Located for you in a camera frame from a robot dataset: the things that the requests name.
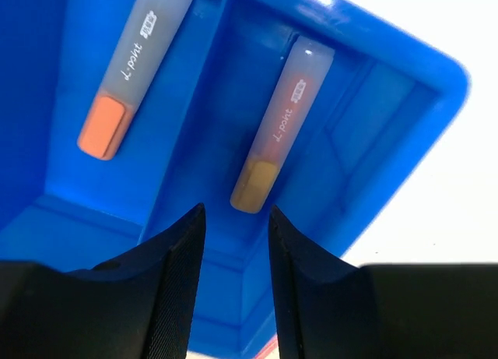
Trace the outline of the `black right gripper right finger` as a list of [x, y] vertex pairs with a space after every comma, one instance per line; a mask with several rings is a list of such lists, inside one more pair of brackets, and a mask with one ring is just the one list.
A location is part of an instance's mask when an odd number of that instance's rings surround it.
[[355, 267], [277, 207], [268, 246], [282, 358], [497, 356], [493, 263]]

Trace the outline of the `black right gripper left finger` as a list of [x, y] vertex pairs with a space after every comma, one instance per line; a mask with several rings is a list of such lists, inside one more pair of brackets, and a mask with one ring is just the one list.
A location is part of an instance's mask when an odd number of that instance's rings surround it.
[[1, 264], [3, 358], [184, 358], [205, 246], [205, 207], [94, 266]]

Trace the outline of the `thin pink highlighter pen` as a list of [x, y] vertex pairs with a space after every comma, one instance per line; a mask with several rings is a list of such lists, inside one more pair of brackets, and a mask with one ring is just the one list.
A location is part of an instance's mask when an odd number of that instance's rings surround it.
[[279, 359], [278, 336], [274, 335], [254, 357], [255, 359]]

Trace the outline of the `yellow orange highlighter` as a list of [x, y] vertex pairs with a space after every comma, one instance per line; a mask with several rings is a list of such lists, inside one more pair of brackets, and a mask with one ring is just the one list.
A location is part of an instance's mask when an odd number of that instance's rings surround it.
[[230, 197], [234, 209], [263, 207], [334, 57], [335, 49], [306, 37], [293, 44]]

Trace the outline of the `orange grey highlighter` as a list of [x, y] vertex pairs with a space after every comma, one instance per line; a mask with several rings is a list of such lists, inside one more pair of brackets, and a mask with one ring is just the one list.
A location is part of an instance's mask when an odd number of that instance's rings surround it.
[[99, 160], [116, 154], [193, 0], [135, 0], [78, 137]]

